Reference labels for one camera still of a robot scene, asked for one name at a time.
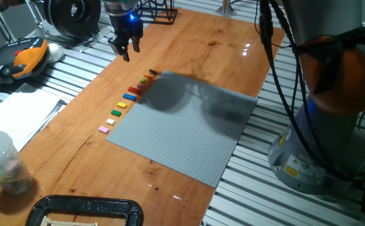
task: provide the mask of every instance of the blue lego brick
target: blue lego brick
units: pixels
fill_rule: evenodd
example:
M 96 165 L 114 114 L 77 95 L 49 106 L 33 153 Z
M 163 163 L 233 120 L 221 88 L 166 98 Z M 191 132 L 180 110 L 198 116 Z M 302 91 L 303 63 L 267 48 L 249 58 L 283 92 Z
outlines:
M 128 100 L 132 100 L 132 101 L 136 101 L 136 97 L 133 96 L 133 95 L 129 95 L 129 94 L 124 94 L 123 96 L 125 99 L 128 99 Z

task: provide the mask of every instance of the warning label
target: warning label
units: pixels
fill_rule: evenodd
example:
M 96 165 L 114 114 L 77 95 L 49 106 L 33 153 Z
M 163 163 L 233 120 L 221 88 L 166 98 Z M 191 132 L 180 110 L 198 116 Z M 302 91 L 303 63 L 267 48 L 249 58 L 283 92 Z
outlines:
M 298 170 L 295 170 L 294 168 L 292 168 L 292 167 L 291 167 L 291 166 L 289 166 L 289 165 L 286 165 L 286 166 L 285 166 L 284 171 L 285 171 L 286 173 L 288 173 L 289 175 L 291 175 L 291 176 L 295 177 L 295 178 L 297 178 L 298 173 L 299 173 L 299 171 L 298 171 Z
M 300 181 L 314 185 L 319 185 L 324 177 L 323 173 L 317 170 L 314 166 L 292 154 L 288 157 L 284 167 L 284 172 Z

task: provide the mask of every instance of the black clamp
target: black clamp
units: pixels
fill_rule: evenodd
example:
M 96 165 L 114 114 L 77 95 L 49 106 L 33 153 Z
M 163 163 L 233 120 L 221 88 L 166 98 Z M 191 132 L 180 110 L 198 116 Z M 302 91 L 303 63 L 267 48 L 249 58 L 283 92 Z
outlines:
M 40 226 L 49 213 L 70 213 L 125 218 L 125 226 L 142 226 L 143 211 L 132 200 L 86 196 L 50 195 L 39 200 L 31 209 L 26 226 Z

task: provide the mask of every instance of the pink lego brick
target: pink lego brick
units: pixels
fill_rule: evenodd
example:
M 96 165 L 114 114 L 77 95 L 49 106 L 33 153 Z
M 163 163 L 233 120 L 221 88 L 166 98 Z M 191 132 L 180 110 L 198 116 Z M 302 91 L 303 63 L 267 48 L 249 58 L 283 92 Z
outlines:
M 105 128 L 104 126 L 100 126 L 99 131 L 104 133 L 104 134 L 108 134 L 109 133 L 109 129 Z

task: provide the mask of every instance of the green lego brick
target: green lego brick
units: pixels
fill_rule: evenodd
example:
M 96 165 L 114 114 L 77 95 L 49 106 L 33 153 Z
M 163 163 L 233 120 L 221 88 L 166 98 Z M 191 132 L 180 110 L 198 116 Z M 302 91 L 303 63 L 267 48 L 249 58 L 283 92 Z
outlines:
M 114 116 L 121 116 L 121 113 L 117 110 L 112 110 L 111 114 L 114 115 Z

